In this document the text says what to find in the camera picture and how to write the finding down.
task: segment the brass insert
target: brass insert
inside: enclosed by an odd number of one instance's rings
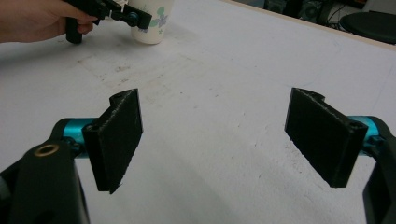
[[[45,145],[43,147],[38,148],[35,151],[35,156],[37,157],[46,157],[49,156],[59,150],[58,145]]]

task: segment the floor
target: floor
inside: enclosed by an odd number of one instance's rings
[[[260,7],[262,8],[264,5],[265,0],[234,0],[235,2],[240,2],[244,3],[250,6],[254,7]],[[332,8],[332,11],[329,14],[329,26],[333,28],[337,28],[335,24],[338,23],[338,21],[345,15],[359,12],[361,11],[359,8],[351,7],[348,5],[345,5],[343,3],[334,3],[334,6]]]

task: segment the cable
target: cable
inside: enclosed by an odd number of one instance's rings
[[[345,6],[347,5],[347,3],[344,3],[342,6],[340,6],[337,10],[334,11],[334,13],[330,16],[329,19],[327,19],[327,24],[329,25],[329,21],[332,19],[332,17],[335,15],[335,13],[341,11],[341,9],[343,9]]]

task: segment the black clamp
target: black clamp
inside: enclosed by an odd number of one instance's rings
[[[99,118],[59,120],[47,141],[0,173],[0,223],[90,223],[75,158],[88,157],[98,190],[113,193],[142,133],[137,89],[110,97]]]
[[[344,188],[361,154],[376,160],[364,192],[367,223],[396,223],[396,138],[371,116],[347,117],[307,90],[291,91],[285,131],[332,188]]]
[[[115,21],[126,22],[129,26],[148,29],[152,16],[147,12],[125,5],[123,8],[112,0],[67,0],[72,6],[98,18],[93,23],[98,25],[100,20],[110,17]],[[78,23],[74,18],[66,18],[66,39],[70,43],[79,44],[82,34],[77,31]]]

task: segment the chair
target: chair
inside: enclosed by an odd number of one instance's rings
[[[346,15],[339,24],[346,31],[380,42],[396,44],[396,1],[370,0],[362,12]]]

